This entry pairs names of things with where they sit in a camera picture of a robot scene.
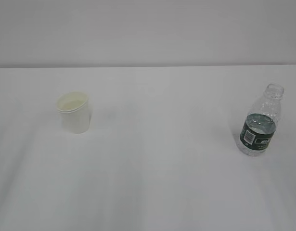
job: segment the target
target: white table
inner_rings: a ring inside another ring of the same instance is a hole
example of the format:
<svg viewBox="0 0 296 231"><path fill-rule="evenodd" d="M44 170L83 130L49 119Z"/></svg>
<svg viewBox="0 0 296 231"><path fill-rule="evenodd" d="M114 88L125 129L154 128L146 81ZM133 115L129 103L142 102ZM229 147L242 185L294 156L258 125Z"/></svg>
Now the white table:
<svg viewBox="0 0 296 231"><path fill-rule="evenodd" d="M283 119L249 157L233 135L270 82ZM0 231L92 230L296 231L296 65L0 69Z"/></svg>

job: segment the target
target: clear plastic bottle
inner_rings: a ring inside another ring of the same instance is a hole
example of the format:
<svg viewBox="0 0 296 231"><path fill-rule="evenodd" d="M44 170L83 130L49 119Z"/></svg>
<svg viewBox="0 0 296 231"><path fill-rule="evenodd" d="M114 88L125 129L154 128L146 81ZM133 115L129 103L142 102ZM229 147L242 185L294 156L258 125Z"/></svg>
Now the clear plastic bottle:
<svg viewBox="0 0 296 231"><path fill-rule="evenodd" d="M253 104L237 142L243 153L257 156L268 147L281 118L283 92L282 86L269 84L263 96Z"/></svg>

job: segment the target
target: paper cup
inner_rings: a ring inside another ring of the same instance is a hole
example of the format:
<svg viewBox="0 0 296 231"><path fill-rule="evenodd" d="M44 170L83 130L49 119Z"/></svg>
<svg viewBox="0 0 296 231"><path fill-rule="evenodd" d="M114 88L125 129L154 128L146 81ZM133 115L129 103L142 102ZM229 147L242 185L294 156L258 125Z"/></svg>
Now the paper cup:
<svg viewBox="0 0 296 231"><path fill-rule="evenodd" d="M57 101L57 110L62 118L62 127L72 133L82 133L88 130L90 115L88 96L80 91L63 95Z"/></svg>

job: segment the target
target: bottle label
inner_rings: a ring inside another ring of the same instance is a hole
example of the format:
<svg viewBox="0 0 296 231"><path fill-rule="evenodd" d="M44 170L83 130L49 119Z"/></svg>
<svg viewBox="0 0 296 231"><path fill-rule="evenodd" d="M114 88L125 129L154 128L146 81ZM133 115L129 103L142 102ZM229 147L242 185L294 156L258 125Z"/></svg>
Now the bottle label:
<svg viewBox="0 0 296 231"><path fill-rule="evenodd" d="M249 149L252 150L264 150L268 147L274 132L271 134L260 134L252 129L244 123L240 140L241 142Z"/></svg>

